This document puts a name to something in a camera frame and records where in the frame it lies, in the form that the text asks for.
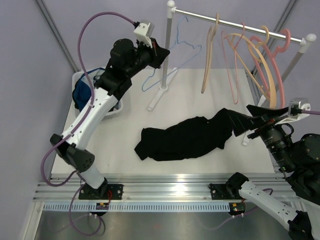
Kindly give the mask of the beige wooden hanger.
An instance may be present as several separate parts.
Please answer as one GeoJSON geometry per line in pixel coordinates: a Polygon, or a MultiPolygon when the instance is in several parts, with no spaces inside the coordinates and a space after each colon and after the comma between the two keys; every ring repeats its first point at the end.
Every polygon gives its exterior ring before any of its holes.
{"type": "Polygon", "coordinates": [[[230,33],[230,34],[225,34],[221,33],[221,41],[222,41],[222,47],[224,48],[224,40],[227,40],[230,48],[234,52],[234,61],[235,61],[235,71],[237,71],[238,67],[238,60],[241,62],[243,65],[244,69],[249,73],[249,76],[251,80],[255,83],[255,85],[258,87],[258,89],[261,91],[262,95],[266,98],[266,100],[269,101],[269,108],[275,109],[277,106],[277,94],[276,94],[276,86],[275,86],[275,81],[273,79],[272,72],[268,66],[267,61],[263,57],[262,53],[259,50],[260,46],[266,46],[267,41],[269,40],[270,32],[269,29],[265,26],[262,25],[261,28],[265,30],[266,32],[266,37],[265,40],[256,40],[256,43],[253,43],[249,38],[244,36],[245,33],[245,25],[242,23],[243,30],[242,34],[239,33],[230,33]],[[267,81],[265,80],[264,73],[260,74],[260,79],[263,82],[263,85],[260,85],[256,78],[253,76],[252,73],[250,73],[250,70],[248,66],[245,64],[244,60],[240,57],[240,55],[237,52],[238,45],[241,40],[244,40],[246,42],[248,51],[253,58],[255,63],[262,64],[265,73],[267,75],[267,81]]]}
{"type": "Polygon", "coordinates": [[[219,20],[220,20],[220,13],[217,12],[215,25],[211,25],[209,27],[209,30],[206,36],[206,59],[205,59],[203,81],[202,81],[202,86],[200,91],[202,94],[205,92],[209,78],[210,78],[210,71],[211,71],[212,58],[213,58],[213,43],[214,43],[215,35],[217,33],[219,20]]]}

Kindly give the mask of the black t-shirt back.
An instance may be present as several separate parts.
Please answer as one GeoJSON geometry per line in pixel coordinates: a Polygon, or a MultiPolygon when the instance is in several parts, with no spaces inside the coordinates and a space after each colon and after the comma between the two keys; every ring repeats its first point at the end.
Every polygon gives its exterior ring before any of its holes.
{"type": "Polygon", "coordinates": [[[229,110],[222,108],[210,119],[196,116],[166,129],[143,128],[134,151],[142,161],[196,159],[215,149],[223,150],[232,132],[229,110]]]}

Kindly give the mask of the pink wire hanger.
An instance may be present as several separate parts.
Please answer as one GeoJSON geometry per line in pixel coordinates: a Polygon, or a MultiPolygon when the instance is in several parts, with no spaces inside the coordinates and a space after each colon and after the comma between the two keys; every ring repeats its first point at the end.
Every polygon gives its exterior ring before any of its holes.
{"type": "Polygon", "coordinates": [[[220,34],[225,69],[227,72],[232,102],[234,105],[237,105],[239,103],[239,96],[240,96],[239,76],[238,76],[238,51],[237,50],[238,50],[238,45],[239,45],[240,41],[242,40],[244,33],[245,33],[244,27],[245,27],[245,25],[242,24],[243,30],[242,30],[242,34],[240,34],[240,36],[238,36],[237,34],[236,35],[227,34],[224,30],[222,30],[221,34],[220,34]],[[227,53],[226,53],[225,43],[228,43],[230,49],[233,51],[234,76],[232,76],[232,74],[231,74],[231,68],[230,68],[227,53]]]}

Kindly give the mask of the blue t-shirt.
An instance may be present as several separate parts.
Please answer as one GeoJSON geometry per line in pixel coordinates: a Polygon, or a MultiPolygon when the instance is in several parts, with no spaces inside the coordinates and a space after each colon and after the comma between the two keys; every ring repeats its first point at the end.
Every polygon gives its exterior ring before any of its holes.
{"type": "MultiPolygon", "coordinates": [[[[100,78],[104,70],[104,68],[98,67],[87,72],[92,84],[94,84],[100,78]]],[[[89,81],[84,73],[82,73],[79,77],[76,77],[75,80],[74,90],[72,91],[72,99],[75,109],[81,112],[87,102],[90,100],[92,94],[89,81]]]]}

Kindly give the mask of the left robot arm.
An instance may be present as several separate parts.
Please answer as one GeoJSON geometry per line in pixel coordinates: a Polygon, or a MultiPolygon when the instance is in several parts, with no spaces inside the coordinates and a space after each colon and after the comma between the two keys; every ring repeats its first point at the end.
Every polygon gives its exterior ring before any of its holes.
{"type": "Polygon", "coordinates": [[[132,77],[150,66],[161,67],[170,51],[152,38],[151,45],[127,39],[117,40],[110,51],[104,72],[94,83],[93,93],[73,124],[61,135],[53,134],[50,143],[57,155],[84,179],[79,198],[102,200],[111,195],[107,179],[99,172],[95,156],[86,150],[98,124],[132,86],[132,77]]]}

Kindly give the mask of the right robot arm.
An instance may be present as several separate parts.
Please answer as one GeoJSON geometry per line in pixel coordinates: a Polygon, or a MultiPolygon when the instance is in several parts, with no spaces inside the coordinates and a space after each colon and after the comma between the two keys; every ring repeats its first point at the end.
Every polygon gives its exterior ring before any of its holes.
{"type": "Polygon", "coordinates": [[[295,210],[258,188],[248,177],[236,172],[225,183],[226,193],[232,199],[242,198],[277,220],[292,240],[320,238],[320,136],[307,133],[293,142],[282,126],[293,127],[288,120],[319,115],[305,106],[291,105],[269,109],[248,105],[250,115],[229,110],[228,115],[235,136],[249,130],[248,138],[261,138],[269,150],[285,181],[303,202],[304,210],[295,210]]]}

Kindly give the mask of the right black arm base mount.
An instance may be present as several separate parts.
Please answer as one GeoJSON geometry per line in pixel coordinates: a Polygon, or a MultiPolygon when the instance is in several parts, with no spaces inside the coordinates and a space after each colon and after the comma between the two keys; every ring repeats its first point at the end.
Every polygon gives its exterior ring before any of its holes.
{"type": "Polygon", "coordinates": [[[225,184],[210,183],[208,185],[212,200],[241,200],[239,195],[231,195],[225,184]]]}

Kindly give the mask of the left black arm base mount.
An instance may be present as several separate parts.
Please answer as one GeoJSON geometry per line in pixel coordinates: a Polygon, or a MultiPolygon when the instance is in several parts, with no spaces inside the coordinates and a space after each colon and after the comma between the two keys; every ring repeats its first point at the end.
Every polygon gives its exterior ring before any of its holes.
{"type": "Polygon", "coordinates": [[[101,186],[98,189],[91,188],[88,184],[80,190],[80,200],[121,200],[123,197],[123,184],[110,184],[101,186]]]}

